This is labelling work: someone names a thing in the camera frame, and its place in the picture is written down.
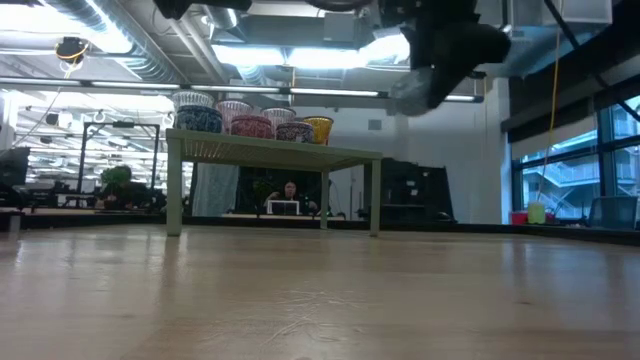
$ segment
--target wall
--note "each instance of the wall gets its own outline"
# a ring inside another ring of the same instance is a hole
[[[330,146],[380,151],[397,160],[446,167],[456,219],[501,224],[508,223],[511,209],[509,146],[500,132],[501,120],[509,116],[508,105],[508,83],[496,80],[486,104],[444,103],[418,118],[390,117],[377,109],[295,110],[302,117],[335,120]],[[367,130],[369,119],[382,120],[382,130]],[[349,218],[349,202],[352,211],[361,204],[363,168],[334,172],[331,180],[332,209],[342,210]]]

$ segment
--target glass window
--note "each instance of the glass window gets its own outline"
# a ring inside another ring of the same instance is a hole
[[[636,96],[626,101],[636,112],[640,113],[640,96]],[[630,136],[640,135],[640,122],[636,121],[619,105],[611,108],[613,118],[613,129],[616,139],[624,139]]]
[[[640,196],[640,146],[616,151],[616,194]],[[640,203],[636,218],[640,220]]]
[[[588,217],[591,202],[600,196],[600,166],[597,156],[555,162],[523,170],[523,204],[540,201],[558,218]]]
[[[571,139],[559,142],[555,145],[552,145],[551,148],[549,149],[549,156],[553,156],[553,155],[558,155],[558,154],[563,154],[569,151],[573,151],[573,150],[577,150],[577,149],[582,149],[585,147],[592,147],[592,146],[596,146],[596,144],[598,143],[598,132],[597,130],[592,130],[589,132],[586,132],[582,135],[578,135],[576,137],[573,137]],[[545,150],[542,149],[538,152],[535,153],[531,153],[529,155],[526,155],[524,157],[522,157],[520,160],[523,163],[526,163],[527,161],[533,161],[533,160],[538,160],[538,159],[543,159],[545,155]]]

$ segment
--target man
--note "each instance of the man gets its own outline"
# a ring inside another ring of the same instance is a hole
[[[281,196],[281,194],[277,191],[273,192],[264,201],[264,206],[266,207],[268,205],[269,200],[300,201],[296,196],[297,190],[298,190],[298,187],[296,186],[296,183],[294,183],[293,181],[289,181],[284,186],[284,196]],[[314,212],[318,210],[318,205],[311,200],[309,200],[308,207],[309,207],[309,210]]]
[[[119,184],[108,184],[102,191],[96,207],[103,207],[107,210],[131,210],[148,204],[147,187],[141,183],[131,182],[131,168],[126,165],[117,168],[127,174],[125,180]]]

